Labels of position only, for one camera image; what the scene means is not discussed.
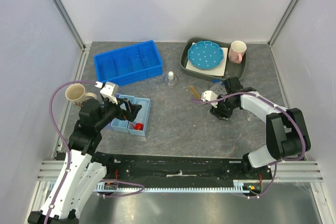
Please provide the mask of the dropper bottle white cap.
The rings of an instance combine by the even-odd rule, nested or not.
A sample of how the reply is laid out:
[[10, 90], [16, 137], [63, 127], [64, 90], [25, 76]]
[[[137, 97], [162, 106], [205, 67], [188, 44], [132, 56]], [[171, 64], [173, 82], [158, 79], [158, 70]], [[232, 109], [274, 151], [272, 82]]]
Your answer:
[[164, 76], [164, 83], [168, 87], [173, 87], [173, 86], [175, 86], [178, 83], [178, 76], [173, 71], [169, 71]]

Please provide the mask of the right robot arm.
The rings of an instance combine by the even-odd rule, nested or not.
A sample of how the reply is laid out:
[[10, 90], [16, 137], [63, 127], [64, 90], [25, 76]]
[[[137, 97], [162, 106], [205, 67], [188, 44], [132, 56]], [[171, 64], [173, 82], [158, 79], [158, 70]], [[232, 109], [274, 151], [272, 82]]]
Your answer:
[[266, 124], [266, 144], [243, 156], [241, 174], [248, 179], [259, 173], [259, 168], [279, 161], [302, 159], [311, 149], [311, 142], [301, 110], [285, 108], [264, 98], [254, 88], [246, 87], [237, 77], [223, 83], [225, 94], [204, 91], [203, 102], [211, 104], [210, 113], [228, 120], [235, 109], [247, 110]]

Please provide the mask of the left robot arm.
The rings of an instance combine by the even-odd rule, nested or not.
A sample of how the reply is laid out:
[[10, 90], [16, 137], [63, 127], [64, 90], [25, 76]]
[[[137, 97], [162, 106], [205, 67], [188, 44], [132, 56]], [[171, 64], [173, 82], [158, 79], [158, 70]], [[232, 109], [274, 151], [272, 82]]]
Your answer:
[[113, 156], [96, 152], [101, 130], [113, 119], [134, 121], [141, 105], [128, 99], [105, 98], [84, 101], [73, 133], [69, 138], [66, 159], [49, 197], [39, 211], [32, 211], [28, 223], [78, 223], [81, 212], [97, 184], [115, 173]]

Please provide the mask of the purple small box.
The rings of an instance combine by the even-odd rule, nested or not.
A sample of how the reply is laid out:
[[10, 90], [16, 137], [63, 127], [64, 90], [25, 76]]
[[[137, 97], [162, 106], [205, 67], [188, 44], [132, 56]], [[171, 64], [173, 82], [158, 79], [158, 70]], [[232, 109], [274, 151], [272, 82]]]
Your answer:
[[[101, 98], [102, 98], [102, 102], [103, 102], [103, 104], [102, 104], [102, 109], [103, 109], [104, 112], [106, 112], [106, 110], [107, 110], [107, 106], [105, 105], [105, 98], [103, 97], [102, 94], [100, 94], [100, 96], [101, 96]], [[116, 94], [115, 94], [115, 97], [116, 97], [116, 98], [119, 98], [119, 96], [120, 96], [119, 93], [116, 93]], [[113, 122], [113, 121], [109, 122], [103, 129], [104, 129], [104, 130], [113, 130], [113, 128], [112, 128], [112, 122]]]

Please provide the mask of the clear test tube rack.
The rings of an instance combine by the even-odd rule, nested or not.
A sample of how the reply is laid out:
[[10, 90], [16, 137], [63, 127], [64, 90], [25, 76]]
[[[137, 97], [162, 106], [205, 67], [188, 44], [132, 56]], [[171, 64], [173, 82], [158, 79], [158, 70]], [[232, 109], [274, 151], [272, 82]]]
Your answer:
[[226, 95], [226, 88], [221, 85], [221, 82], [216, 82], [209, 90], [215, 92], [217, 95]]

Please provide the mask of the light blue middle box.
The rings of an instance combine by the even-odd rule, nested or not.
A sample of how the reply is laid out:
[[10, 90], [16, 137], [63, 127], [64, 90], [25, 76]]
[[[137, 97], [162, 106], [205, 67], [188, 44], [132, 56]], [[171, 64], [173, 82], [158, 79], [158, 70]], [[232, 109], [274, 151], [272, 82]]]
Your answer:
[[[123, 95], [121, 94], [119, 98], [128, 98], [132, 103], [134, 102], [135, 96], [132, 95]], [[115, 132], [129, 133], [128, 131], [129, 121], [121, 121], [119, 119], [113, 119], [112, 128]]]

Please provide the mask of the light blue box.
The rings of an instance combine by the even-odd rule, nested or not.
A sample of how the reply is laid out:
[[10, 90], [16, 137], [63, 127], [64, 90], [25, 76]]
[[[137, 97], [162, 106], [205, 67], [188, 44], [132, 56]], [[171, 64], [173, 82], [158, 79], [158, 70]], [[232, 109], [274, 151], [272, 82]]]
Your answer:
[[150, 102], [150, 99], [147, 99], [147, 98], [138, 98], [138, 97], [135, 97], [133, 104], [137, 104], [139, 101], [146, 101], [149, 104], [148, 109], [147, 109], [145, 128], [144, 128], [143, 131], [137, 132], [136, 130], [131, 130], [130, 129], [130, 123], [129, 123], [129, 125], [128, 125], [128, 131], [129, 131], [129, 133], [131, 135], [145, 136], [146, 135], [147, 126], [148, 126], [149, 115], [150, 115], [151, 102]]
[[[123, 95], [121, 94], [119, 98], [128, 98], [132, 103], [134, 102], [135, 96], [132, 95]], [[112, 128], [115, 132], [129, 133], [128, 131], [129, 121], [121, 121], [119, 119], [113, 119]]]

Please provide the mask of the light blue right box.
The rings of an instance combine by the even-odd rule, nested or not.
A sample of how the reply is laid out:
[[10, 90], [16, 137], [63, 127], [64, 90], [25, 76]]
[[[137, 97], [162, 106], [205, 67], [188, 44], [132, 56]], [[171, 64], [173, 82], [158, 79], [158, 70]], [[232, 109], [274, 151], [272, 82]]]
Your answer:
[[150, 115], [151, 102], [150, 102], [150, 99], [147, 99], [147, 98], [138, 98], [138, 97], [135, 97], [133, 104], [137, 104], [139, 101], [146, 101], [149, 104], [148, 109], [147, 109], [145, 128], [144, 128], [143, 131], [137, 132], [136, 130], [131, 130], [130, 129], [130, 123], [129, 123], [129, 125], [128, 125], [128, 131], [129, 131], [129, 133], [131, 135], [145, 136], [146, 135], [147, 126], [148, 126], [149, 115]]

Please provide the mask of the white square plate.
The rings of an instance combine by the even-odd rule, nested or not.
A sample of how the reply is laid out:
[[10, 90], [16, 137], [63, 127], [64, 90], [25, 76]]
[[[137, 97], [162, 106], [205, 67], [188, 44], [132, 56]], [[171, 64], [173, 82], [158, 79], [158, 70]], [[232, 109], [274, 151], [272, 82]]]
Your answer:
[[187, 68], [191, 69], [193, 68], [194, 70], [201, 72], [201, 73], [205, 73], [205, 71], [212, 73], [216, 76], [221, 76], [223, 74], [223, 71], [225, 70], [225, 66], [226, 66], [226, 60], [227, 60], [227, 54], [228, 54], [228, 48], [223, 48], [221, 47], [224, 51], [224, 61], [216, 68], [210, 69], [210, 70], [201, 70], [201, 69], [195, 69], [196, 67], [194, 67], [188, 60], [188, 65]]

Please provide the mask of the grey oval tray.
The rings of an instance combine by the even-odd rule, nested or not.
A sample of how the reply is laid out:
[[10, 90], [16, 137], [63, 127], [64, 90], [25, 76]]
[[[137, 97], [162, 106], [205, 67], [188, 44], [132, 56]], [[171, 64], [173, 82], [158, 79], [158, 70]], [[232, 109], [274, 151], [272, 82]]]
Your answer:
[[187, 53], [189, 48], [192, 46], [193, 43], [197, 43], [199, 41], [202, 40], [209, 40], [211, 42], [217, 43], [219, 46], [223, 47], [223, 48], [230, 48], [230, 43], [226, 43], [226, 42], [221, 42], [221, 41], [216, 41], [216, 40], [212, 40], [212, 39], [206, 39], [206, 38], [202, 38], [202, 37], [193, 37], [191, 39], [189, 39], [186, 42], [185, 48], [183, 49], [182, 52], [182, 56], [181, 56], [181, 60], [180, 60], [180, 66], [182, 68], [182, 71], [185, 74], [188, 74], [190, 76], [193, 77], [197, 77], [197, 78], [201, 78], [204, 80], [208, 80], [208, 81], [213, 81], [216, 79], [221, 79], [221, 80], [225, 80], [227, 78], [230, 77], [238, 77], [241, 78], [244, 73], [245, 73], [245, 67], [247, 66], [247, 56], [246, 53], [244, 53], [243, 58], [242, 58], [242, 62], [239, 64], [236, 63], [231, 63], [229, 62], [229, 60], [226, 60], [226, 66], [225, 66], [225, 70], [223, 71], [223, 74], [221, 76], [216, 76], [212, 73], [209, 73], [207, 71], [205, 71], [205, 73], [201, 73], [198, 72], [196, 70], [194, 70], [193, 68], [188, 69], [187, 65], [188, 65], [188, 58], [187, 58]]

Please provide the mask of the blue divided plastic bin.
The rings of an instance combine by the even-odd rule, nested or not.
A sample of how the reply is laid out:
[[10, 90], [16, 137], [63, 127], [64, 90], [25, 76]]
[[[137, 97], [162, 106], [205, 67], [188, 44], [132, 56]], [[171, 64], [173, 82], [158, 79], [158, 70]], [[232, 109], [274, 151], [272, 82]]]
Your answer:
[[163, 61], [154, 41], [122, 47], [94, 56], [97, 80], [119, 86], [162, 75]]

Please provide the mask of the beige floral mug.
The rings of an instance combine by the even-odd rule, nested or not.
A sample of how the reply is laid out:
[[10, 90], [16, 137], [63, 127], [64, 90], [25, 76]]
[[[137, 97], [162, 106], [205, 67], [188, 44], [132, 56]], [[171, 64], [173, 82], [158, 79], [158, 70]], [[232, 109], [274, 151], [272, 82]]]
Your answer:
[[79, 108], [85, 101], [98, 98], [96, 94], [87, 92], [85, 86], [79, 83], [70, 85], [65, 91], [65, 97]]

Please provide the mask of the pink mug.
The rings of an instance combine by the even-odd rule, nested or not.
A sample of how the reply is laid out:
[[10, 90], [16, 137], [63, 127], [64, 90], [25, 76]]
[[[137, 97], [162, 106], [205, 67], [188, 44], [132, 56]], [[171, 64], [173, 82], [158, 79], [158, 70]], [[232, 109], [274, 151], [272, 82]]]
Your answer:
[[247, 46], [240, 40], [233, 41], [231, 43], [228, 58], [231, 63], [241, 63], [243, 56], [247, 50]]

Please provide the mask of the blue dotted plate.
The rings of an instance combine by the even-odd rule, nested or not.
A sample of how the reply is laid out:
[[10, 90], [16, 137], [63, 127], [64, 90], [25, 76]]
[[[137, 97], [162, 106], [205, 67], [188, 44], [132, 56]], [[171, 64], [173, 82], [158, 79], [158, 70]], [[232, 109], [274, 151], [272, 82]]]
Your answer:
[[224, 61], [224, 51], [218, 44], [202, 40], [190, 46], [187, 58], [194, 67], [210, 70], [218, 67]]

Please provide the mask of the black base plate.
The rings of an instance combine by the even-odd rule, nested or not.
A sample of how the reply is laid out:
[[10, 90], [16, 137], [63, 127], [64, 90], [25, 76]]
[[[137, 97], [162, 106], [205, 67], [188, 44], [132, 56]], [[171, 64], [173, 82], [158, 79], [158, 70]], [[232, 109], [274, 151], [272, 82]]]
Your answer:
[[267, 166], [251, 168], [244, 159], [147, 156], [96, 152], [93, 162], [107, 168], [105, 179], [133, 183], [146, 189], [205, 189], [231, 187], [234, 180], [270, 180]]

